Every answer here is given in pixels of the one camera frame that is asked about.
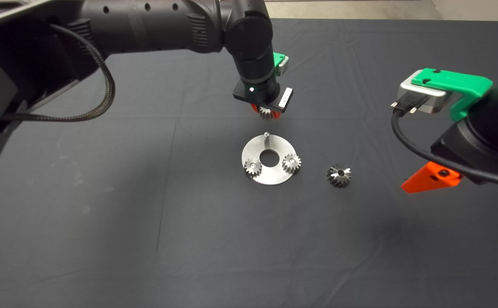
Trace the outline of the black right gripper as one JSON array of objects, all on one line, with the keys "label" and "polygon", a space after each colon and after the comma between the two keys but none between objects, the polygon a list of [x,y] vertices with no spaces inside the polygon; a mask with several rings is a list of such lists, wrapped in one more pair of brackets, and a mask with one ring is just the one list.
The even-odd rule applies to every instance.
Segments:
[{"label": "black right gripper", "polygon": [[[431,153],[487,173],[498,174],[498,148],[480,140],[470,128],[448,128],[431,146]],[[463,175],[435,162],[427,162],[405,180],[406,193],[456,187]]]}]

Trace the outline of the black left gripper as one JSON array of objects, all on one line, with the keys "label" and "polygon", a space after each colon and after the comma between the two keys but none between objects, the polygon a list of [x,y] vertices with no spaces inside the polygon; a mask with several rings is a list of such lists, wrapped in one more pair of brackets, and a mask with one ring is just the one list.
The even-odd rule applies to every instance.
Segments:
[{"label": "black left gripper", "polygon": [[270,83],[245,84],[240,80],[234,90],[233,97],[249,103],[255,113],[260,112],[260,107],[270,110],[270,119],[279,119],[289,107],[294,95],[291,86],[285,86],[273,80]]}]

